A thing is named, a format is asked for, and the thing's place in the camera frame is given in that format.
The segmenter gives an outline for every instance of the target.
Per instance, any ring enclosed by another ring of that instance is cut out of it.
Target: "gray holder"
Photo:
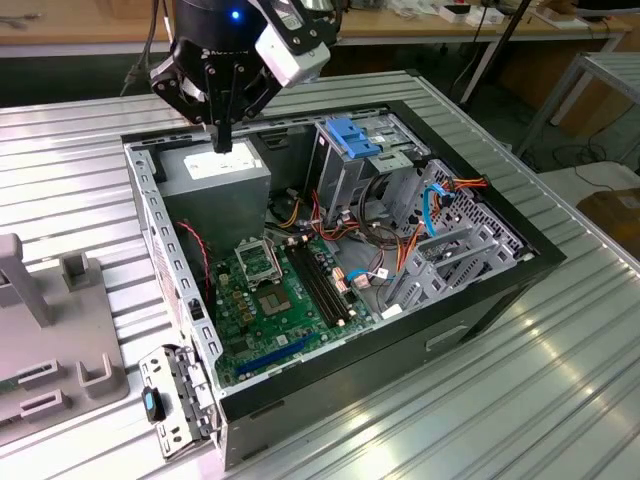
[[[0,235],[0,446],[129,393],[100,264],[84,253],[29,273]]]

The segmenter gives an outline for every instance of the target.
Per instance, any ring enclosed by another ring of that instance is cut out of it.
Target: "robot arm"
[[[151,71],[152,89],[190,122],[210,125],[215,151],[229,152],[233,124],[282,87],[318,76],[340,6],[335,17],[314,20],[300,0],[176,0],[175,38]]]

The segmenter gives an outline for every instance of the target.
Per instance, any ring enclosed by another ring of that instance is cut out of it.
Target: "aluminum profile table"
[[[580,75],[582,77],[577,85],[560,105],[568,89],[575,84]],[[626,95],[632,102],[640,104],[640,53],[580,53],[567,67],[564,75],[533,118],[527,129],[527,135],[516,148],[518,156],[531,146],[556,109],[558,111],[551,123],[554,125],[560,123],[594,77]],[[629,143],[617,161],[622,162],[639,144],[640,134]]]
[[[640,447],[640,266],[420,77],[337,77],[265,113],[404,100],[568,260],[485,335],[228,478],[623,478]],[[127,365],[124,400],[0,449],[2,478],[223,478],[211,444],[166,465],[136,362],[176,340],[135,217],[119,135],[183,125],[153,96],[0,111],[0,232],[30,269],[102,262]]]

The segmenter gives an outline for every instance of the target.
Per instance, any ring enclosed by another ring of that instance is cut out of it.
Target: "green motherboard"
[[[335,298],[349,312],[347,320],[339,325],[331,324],[326,315],[323,316],[323,305],[319,306],[317,302],[324,299],[318,298],[317,294],[315,299],[309,295],[301,280],[302,272],[299,275],[293,267],[287,248],[278,246],[273,249],[282,271],[279,283],[262,282],[253,291],[237,256],[228,257],[213,266],[216,276],[216,331],[224,349],[216,370],[223,387],[235,385],[339,338],[364,331],[373,323],[357,296],[345,296],[334,286],[331,269],[335,263],[323,240],[312,239],[305,248],[319,263],[321,270],[318,271],[325,276],[325,284],[336,289]],[[258,258],[245,262],[252,275],[258,273],[256,269],[268,266],[268,262]]]

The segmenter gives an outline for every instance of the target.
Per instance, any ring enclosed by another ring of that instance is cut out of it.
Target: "hinge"
[[[147,418],[155,424],[165,459],[219,430],[211,386],[193,349],[162,346],[140,360],[139,366]]]

